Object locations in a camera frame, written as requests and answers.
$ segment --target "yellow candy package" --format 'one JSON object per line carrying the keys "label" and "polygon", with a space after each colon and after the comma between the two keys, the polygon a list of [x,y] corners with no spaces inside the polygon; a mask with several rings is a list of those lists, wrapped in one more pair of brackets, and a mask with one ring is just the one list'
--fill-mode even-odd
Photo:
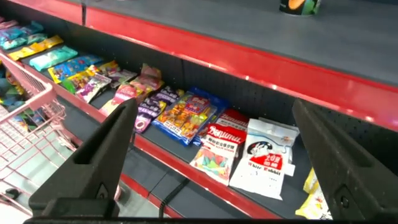
{"label": "yellow candy package", "polygon": [[310,195],[301,208],[296,210],[295,214],[303,216],[309,220],[333,219],[318,181],[315,182],[310,191]]}
{"label": "yellow candy package", "polygon": [[51,47],[57,45],[57,44],[61,44],[63,42],[63,40],[61,39],[61,37],[55,35],[51,38],[45,39],[43,41],[41,41],[40,43],[34,43],[32,45],[30,45],[29,47],[23,47],[22,49],[13,52],[13,53],[9,53],[9,57],[13,60],[19,60],[21,58],[26,58],[29,57],[33,54],[37,54],[39,52],[42,52],[46,49],[50,49]]}
{"label": "yellow candy package", "polygon": [[304,187],[303,190],[306,193],[310,193],[311,189],[313,188],[313,186],[315,185],[315,182],[317,181],[317,176],[315,175],[315,171],[313,168],[311,168],[311,171],[307,177],[307,179],[304,182]]}

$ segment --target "black cable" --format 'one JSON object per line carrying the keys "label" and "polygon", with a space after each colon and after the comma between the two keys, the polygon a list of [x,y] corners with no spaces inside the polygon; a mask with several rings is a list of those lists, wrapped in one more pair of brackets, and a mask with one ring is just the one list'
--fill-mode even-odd
{"label": "black cable", "polygon": [[162,201],[159,206],[159,218],[163,218],[164,207],[189,183],[189,179],[185,178],[180,185],[178,185],[166,198]]}

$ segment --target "colorful candy package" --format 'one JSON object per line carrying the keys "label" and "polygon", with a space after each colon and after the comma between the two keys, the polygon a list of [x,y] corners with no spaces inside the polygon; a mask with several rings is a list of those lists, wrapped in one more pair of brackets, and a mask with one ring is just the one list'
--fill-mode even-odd
{"label": "colorful candy package", "polygon": [[71,59],[77,54],[78,52],[76,50],[63,46],[60,49],[55,49],[49,53],[31,59],[29,65],[34,67],[37,71],[41,71],[44,68],[49,68],[60,62]]}
{"label": "colorful candy package", "polygon": [[102,61],[102,58],[95,55],[80,56],[49,68],[48,71],[54,82],[60,83],[66,78],[71,78],[80,72],[84,72],[91,65]]}
{"label": "colorful candy package", "polygon": [[310,195],[304,204],[295,212],[309,220],[332,220],[328,204],[323,196],[319,182],[316,181],[310,191]]}
{"label": "colorful candy package", "polygon": [[284,175],[293,175],[289,162],[299,132],[257,119],[250,119],[243,157],[230,186],[282,200]]}
{"label": "colorful candy package", "polygon": [[96,74],[83,88],[76,92],[76,95],[89,103],[102,88],[110,83],[110,78]]}
{"label": "colorful candy package", "polygon": [[226,102],[198,88],[191,88],[170,105],[152,124],[184,145],[207,124],[218,107]]}
{"label": "colorful candy package", "polygon": [[62,42],[63,40],[59,36],[55,35],[51,38],[41,41],[40,43],[34,43],[29,47],[23,47],[22,49],[17,50],[16,52],[9,53],[8,56],[13,60],[19,60],[21,58],[29,57],[33,54],[42,52],[57,44],[61,44]]}
{"label": "colorful candy package", "polygon": [[170,86],[161,89],[156,95],[146,98],[138,107],[135,123],[137,133],[144,132],[166,106],[176,102],[184,94],[183,90],[173,90]]}
{"label": "colorful candy package", "polygon": [[[246,116],[242,115],[241,113],[235,110],[232,109],[225,110],[225,108],[220,107],[220,110],[218,110],[215,113],[210,122],[211,123],[215,122],[216,124],[221,124],[224,126],[229,126],[239,130],[246,131],[246,128],[248,127],[249,118],[247,118]],[[206,135],[206,133],[207,133],[207,126],[205,126],[205,128],[199,131],[199,133],[193,139],[192,144],[200,146],[201,139]]]}
{"label": "colorful candy package", "polygon": [[235,155],[245,139],[245,131],[209,124],[203,145],[190,165],[228,186]]}
{"label": "colorful candy package", "polygon": [[18,22],[15,20],[7,21],[7,22],[2,22],[0,23],[0,29],[7,29],[13,26],[18,25]]}

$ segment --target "shopping cart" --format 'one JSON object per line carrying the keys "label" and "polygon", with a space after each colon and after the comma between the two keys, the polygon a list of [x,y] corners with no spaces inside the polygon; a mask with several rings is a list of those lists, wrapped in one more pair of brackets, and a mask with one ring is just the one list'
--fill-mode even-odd
{"label": "shopping cart", "polygon": [[[28,96],[11,112],[0,105],[0,203],[32,215],[27,205],[30,195],[76,148],[65,134],[65,108],[56,100],[53,86],[1,52],[0,60]],[[30,121],[29,127],[21,117]]]}

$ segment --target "bag on top shelf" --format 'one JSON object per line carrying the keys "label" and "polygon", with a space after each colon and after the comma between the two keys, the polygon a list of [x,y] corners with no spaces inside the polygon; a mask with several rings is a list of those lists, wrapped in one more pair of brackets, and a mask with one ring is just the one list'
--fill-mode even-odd
{"label": "bag on top shelf", "polygon": [[274,121],[250,119],[247,132],[243,157],[229,185],[282,200],[284,175],[294,173],[292,146],[299,131]]}

